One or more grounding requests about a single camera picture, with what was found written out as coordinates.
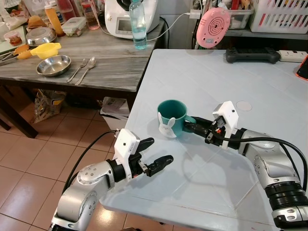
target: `fork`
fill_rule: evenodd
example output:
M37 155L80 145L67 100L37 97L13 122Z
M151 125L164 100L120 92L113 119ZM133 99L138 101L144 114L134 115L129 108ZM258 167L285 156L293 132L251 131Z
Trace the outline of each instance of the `fork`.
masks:
M77 71L75 71L75 73L72 75L72 77L70 77L70 78L67 80L67 82L69 83L70 81L72 81L72 79L75 77L75 75L77 74L77 72L78 72L81 68L85 67L85 66L87 65L87 63L88 63L88 59L83 59L82 64L80 65L80 67L77 69Z

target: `stainless steel bowl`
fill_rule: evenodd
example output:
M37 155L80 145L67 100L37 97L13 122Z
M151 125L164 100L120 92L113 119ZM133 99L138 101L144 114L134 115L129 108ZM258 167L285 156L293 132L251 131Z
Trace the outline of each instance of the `stainless steel bowl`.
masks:
M49 27L38 27L32 29L26 35L26 42L29 46L39 46L44 43L52 42L57 38L57 34Z
M65 73L71 66L71 58L56 55L43 60L37 66L37 73L45 77L55 77Z

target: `tile floor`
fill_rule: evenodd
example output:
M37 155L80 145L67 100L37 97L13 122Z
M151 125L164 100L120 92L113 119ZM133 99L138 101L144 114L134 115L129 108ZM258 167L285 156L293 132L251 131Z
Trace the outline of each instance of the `tile floor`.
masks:
M33 105L20 114L30 121ZM14 127L9 131L0 128L0 231L47 230L70 169L85 147L109 129L95 110L79 108L64 108L59 115L33 127L39 132L35 139L25 137ZM113 145L110 134L88 151L77 170L112 158ZM101 205L87 231L120 231L127 227L142 231L197 231L108 211Z

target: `pink device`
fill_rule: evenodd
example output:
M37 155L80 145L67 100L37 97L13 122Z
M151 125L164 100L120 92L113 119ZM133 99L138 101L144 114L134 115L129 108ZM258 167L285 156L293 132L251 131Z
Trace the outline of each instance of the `pink device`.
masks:
M201 18L197 30L197 42L205 48L219 44L230 26L230 14L221 7L208 10Z

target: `teal mug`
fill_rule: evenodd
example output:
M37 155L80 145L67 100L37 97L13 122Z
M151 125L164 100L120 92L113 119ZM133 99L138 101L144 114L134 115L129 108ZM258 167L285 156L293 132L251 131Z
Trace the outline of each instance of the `teal mug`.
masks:
M187 120L196 123L196 120L187 115L187 107L178 100L166 100L157 108L159 131L164 136L175 138L184 132L184 122Z

